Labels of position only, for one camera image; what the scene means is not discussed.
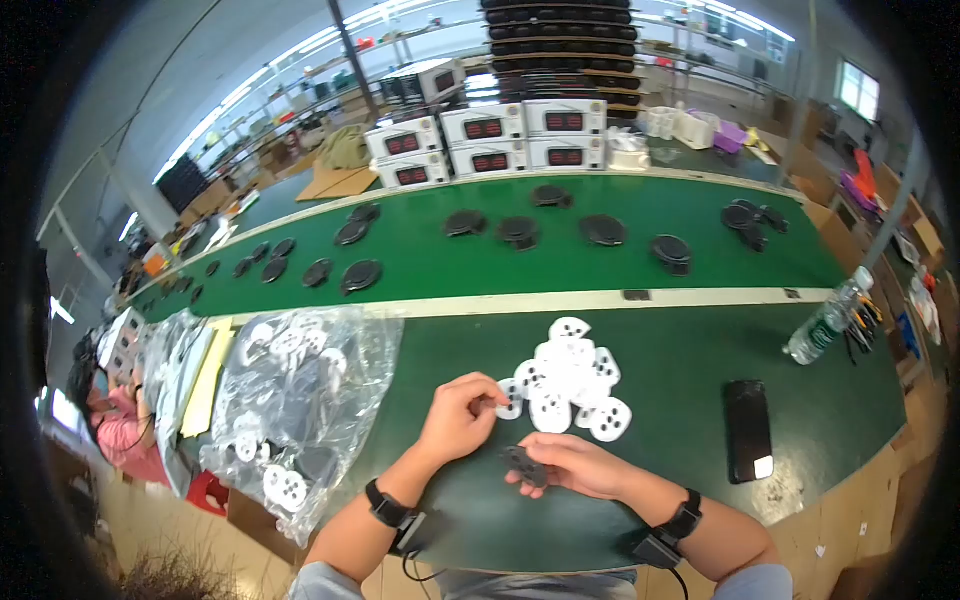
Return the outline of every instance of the pink shirt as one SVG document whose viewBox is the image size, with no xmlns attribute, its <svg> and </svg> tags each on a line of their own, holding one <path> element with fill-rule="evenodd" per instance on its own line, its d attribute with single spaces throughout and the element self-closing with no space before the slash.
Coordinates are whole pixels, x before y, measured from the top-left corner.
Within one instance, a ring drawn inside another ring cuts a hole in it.
<svg viewBox="0 0 960 600">
<path fill-rule="evenodd" d="M 114 389 L 109 399 L 116 410 L 95 413 L 93 426 L 97 427 L 96 440 L 107 460 L 134 479 L 155 481 L 170 487 L 167 473 L 160 462 L 156 444 L 147 446 L 137 431 L 136 402 L 127 393 L 126 387 Z"/>
</svg>

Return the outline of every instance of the forearm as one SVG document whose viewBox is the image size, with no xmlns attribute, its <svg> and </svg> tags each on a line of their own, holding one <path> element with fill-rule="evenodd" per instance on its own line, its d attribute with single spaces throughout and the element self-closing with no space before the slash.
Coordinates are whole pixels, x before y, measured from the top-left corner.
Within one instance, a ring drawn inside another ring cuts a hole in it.
<svg viewBox="0 0 960 600">
<path fill-rule="evenodd" d="M 403 506 L 413 508 L 440 466 L 414 445 L 377 478 L 377 487 Z M 357 583 L 370 577 L 396 536 L 396 529 L 377 520 L 370 509 L 365 493 L 353 498 L 321 530 L 305 562 L 327 563 Z"/>
<path fill-rule="evenodd" d="M 677 513 L 687 496 L 681 486 L 635 468 L 621 501 L 657 527 Z M 680 551 L 704 577 L 721 582 L 748 566 L 780 562 L 770 534 L 753 518 L 709 498 L 703 498 L 700 510 L 703 517 L 680 542 Z"/>
</svg>

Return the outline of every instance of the gray shirt sleeve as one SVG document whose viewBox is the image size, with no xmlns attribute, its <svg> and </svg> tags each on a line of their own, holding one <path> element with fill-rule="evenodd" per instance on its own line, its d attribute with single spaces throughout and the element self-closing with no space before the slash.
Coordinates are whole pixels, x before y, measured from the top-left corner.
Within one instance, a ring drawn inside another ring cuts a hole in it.
<svg viewBox="0 0 960 600">
<path fill-rule="evenodd" d="M 713 600 L 791 600 L 793 577 L 782 564 L 757 564 L 733 575 Z"/>
<path fill-rule="evenodd" d="M 363 600 L 360 586 L 327 563 L 305 564 L 290 585 L 288 600 Z"/>
</svg>

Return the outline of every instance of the human hand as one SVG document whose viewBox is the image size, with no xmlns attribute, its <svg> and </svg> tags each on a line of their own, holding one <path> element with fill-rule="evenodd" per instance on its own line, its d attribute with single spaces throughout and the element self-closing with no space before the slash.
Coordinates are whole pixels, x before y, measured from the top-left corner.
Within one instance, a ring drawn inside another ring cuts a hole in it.
<svg viewBox="0 0 960 600">
<path fill-rule="evenodd" d="M 561 486 L 601 500 L 617 500 L 634 467 L 596 444 L 577 436 L 535 432 L 520 442 L 527 455 L 546 466 L 547 486 Z M 515 470 L 507 473 L 507 483 L 521 481 Z M 520 483 L 520 493 L 540 498 L 546 488 Z"/>
<path fill-rule="evenodd" d="M 416 447 L 436 468 L 463 458 L 490 436 L 496 405 L 509 403 L 488 376 L 472 372 L 457 377 L 434 392 Z"/>
</svg>

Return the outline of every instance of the plastic water bottle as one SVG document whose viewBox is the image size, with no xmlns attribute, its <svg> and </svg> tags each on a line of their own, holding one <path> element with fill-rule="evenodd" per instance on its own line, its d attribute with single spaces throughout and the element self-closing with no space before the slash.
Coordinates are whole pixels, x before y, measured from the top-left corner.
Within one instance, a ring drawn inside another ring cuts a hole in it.
<svg viewBox="0 0 960 600">
<path fill-rule="evenodd" d="M 851 313 L 860 302 L 858 295 L 874 286 L 874 276 L 858 267 L 853 277 L 838 287 L 824 305 L 813 313 L 790 337 L 783 353 L 793 356 L 801 365 L 820 358 L 830 342 L 840 337 L 850 325 Z"/>
</svg>

